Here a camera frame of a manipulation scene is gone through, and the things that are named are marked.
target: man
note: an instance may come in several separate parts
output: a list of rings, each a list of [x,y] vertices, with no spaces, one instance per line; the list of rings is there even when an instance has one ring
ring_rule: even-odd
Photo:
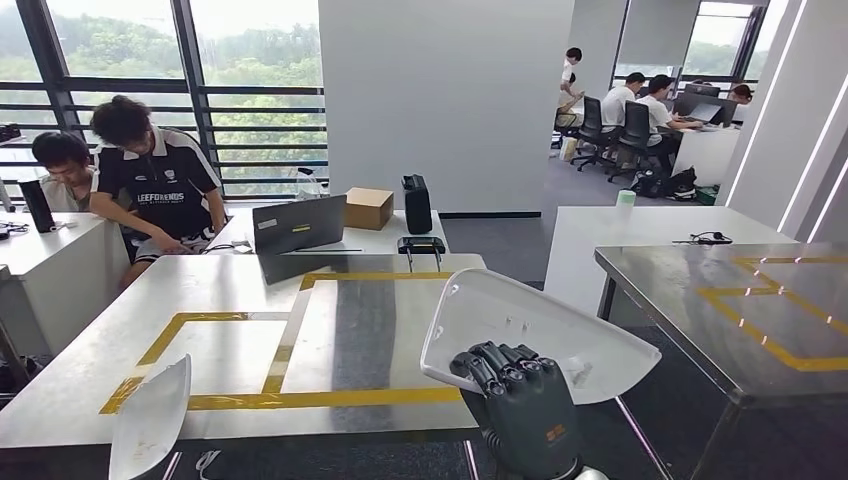
[[[571,47],[565,52],[565,63],[562,65],[562,80],[559,83],[559,89],[567,93],[571,98],[576,98],[583,93],[571,89],[571,84],[573,83],[571,76],[574,73],[574,66],[580,63],[581,60],[583,60],[583,51],[579,48]]]
[[[651,127],[651,138],[648,139],[648,152],[657,157],[664,173],[671,175],[671,154],[676,153],[680,147],[677,138],[660,135],[657,127],[664,126],[672,130],[681,130],[684,128],[701,128],[704,126],[701,122],[682,122],[677,115],[672,116],[665,105],[660,102],[661,99],[668,97],[668,92],[671,90],[674,80],[668,75],[657,75],[648,82],[648,95],[637,100],[648,106],[648,121]]]
[[[645,84],[645,76],[634,72],[627,76],[623,86],[618,86],[607,92],[601,100],[601,120],[605,127],[624,126],[624,105],[636,101],[636,93]]]
[[[200,253],[226,222],[220,182],[200,146],[149,117],[147,106],[117,95],[91,119],[105,142],[95,152],[91,211],[149,236],[137,243],[124,288],[162,255]],[[130,193],[137,216],[115,203],[121,188]]]
[[[569,80],[569,84],[573,84],[577,80],[577,77],[572,73],[571,79]],[[557,108],[556,120],[554,122],[554,129],[567,129],[572,127],[579,127],[583,124],[583,116],[579,115],[577,112],[572,110],[574,105],[577,105],[583,99],[583,92],[577,94],[576,97],[566,101],[565,103],[560,104],[559,108]]]
[[[41,189],[53,212],[87,212],[94,168],[88,146],[66,132],[46,132],[35,137],[32,155],[47,169]]]

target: white table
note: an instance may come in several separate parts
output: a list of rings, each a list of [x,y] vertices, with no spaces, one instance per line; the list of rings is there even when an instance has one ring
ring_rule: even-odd
[[[224,227],[220,235],[215,237],[215,240],[209,244],[209,248],[216,245],[232,244],[233,242],[247,241],[251,246],[255,245],[253,241],[253,213],[251,209],[237,209],[232,211],[233,218]],[[345,227],[342,241],[322,245],[292,253],[332,253],[345,255],[378,255],[378,254],[397,254],[397,241],[400,237],[439,237],[445,242],[445,253],[450,253],[448,241],[445,238],[445,231],[442,229],[442,222],[439,219],[439,214],[435,210],[430,211],[430,218],[433,221],[433,230],[422,235],[411,235],[406,229],[406,212],[403,210],[395,210],[392,218],[383,227],[382,230],[365,230],[361,228]],[[233,253],[233,250],[212,250],[209,254],[226,255]]]
[[[725,207],[559,207],[545,277],[545,293],[595,315],[606,273],[596,247],[671,245],[691,233],[720,231],[734,244],[796,243]]]
[[[672,174],[695,167],[699,186],[720,185],[730,164],[739,130],[722,128],[712,131],[683,130],[680,150]]]
[[[30,226],[0,241],[0,261],[11,274],[0,285],[0,311],[22,355],[62,351],[118,296],[129,268],[118,225],[91,213],[53,218],[76,226],[39,234],[29,214],[0,213],[0,221]]]

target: laptop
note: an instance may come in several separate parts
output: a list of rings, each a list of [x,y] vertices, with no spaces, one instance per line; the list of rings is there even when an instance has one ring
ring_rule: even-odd
[[[700,103],[692,113],[686,115],[687,121],[699,121],[704,123],[710,123],[715,118],[716,114],[718,114],[719,110],[721,110],[721,105],[711,105],[709,103]]]
[[[253,249],[279,255],[340,242],[347,195],[253,209]]]

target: table leg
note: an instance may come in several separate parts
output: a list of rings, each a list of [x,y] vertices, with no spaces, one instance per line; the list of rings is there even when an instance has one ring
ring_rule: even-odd
[[[624,400],[621,397],[615,397],[615,403],[618,404],[618,409],[621,410],[622,415],[624,415],[624,418],[627,419],[627,423],[630,425],[633,433],[636,434],[639,443],[642,444],[642,448],[645,449],[645,453],[647,453],[648,457],[651,458],[651,462],[654,464],[654,467],[656,467],[660,477],[662,477],[663,480],[674,480],[671,476],[671,472],[668,471],[668,467],[666,467],[662,458],[660,458],[660,454],[657,453],[657,450],[653,445],[651,445],[651,442],[648,440],[648,436],[642,431],[642,427],[639,426],[639,422],[636,421],[633,413],[631,413],[630,409],[627,408]]]
[[[739,424],[739,417],[742,409],[733,402],[727,404],[721,417],[716,424],[713,434],[710,435],[704,453],[695,467],[690,480],[700,480],[705,478],[713,478],[710,476],[712,467],[715,465],[715,457],[721,450],[722,444],[730,438],[736,431],[736,426]]]
[[[12,345],[12,339],[9,337],[9,333],[6,332],[6,327],[3,326],[2,319],[0,319],[0,353],[3,354],[3,358],[9,364],[9,369],[12,371],[12,378],[15,379],[15,389],[17,391],[23,390],[29,383],[29,373],[26,371],[26,364],[21,363],[18,352],[15,350],[15,346]]]
[[[477,473],[477,462],[474,460],[474,450],[471,448],[471,440],[463,441],[462,448],[465,450],[468,475],[471,477],[471,480],[480,480],[480,475]]]
[[[615,280],[607,275],[604,291],[601,294],[601,305],[598,307],[598,318],[609,321],[610,310],[612,310],[612,299],[615,295]]]

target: office chair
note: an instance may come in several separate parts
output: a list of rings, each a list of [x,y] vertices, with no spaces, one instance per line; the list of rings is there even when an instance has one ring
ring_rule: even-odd
[[[580,126],[580,130],[577,132],[577,138],[590,145],[594,145],[597,148],[591,155],[583,155],[571,159],[571,162],[569,163],[572,165],[574,165],[576,160],[585,160],[577,167],[578,172],[582,172],[583,167],[587,164],[591,163],[594,165],[598,163],[598,161],[608,161],[606,158],[601,156],[601,153],[615,142],[615,135],[612,135],[612,132],[605,133],[603,129],[604,124],[601,117],[601,101],[597,98],[584,97],[583,125]]]
[[[612,183],[615,177],[625,175],[639,170],[639,162],[642,158],[648,158],[648,140],[651,138],[651,126],[648,117],[648,106],[627,102],[624,105],[624,131],[618,137],[619,151],[626,150],[633,154],[634,168],[616,168],[615,172],[607,178]]]

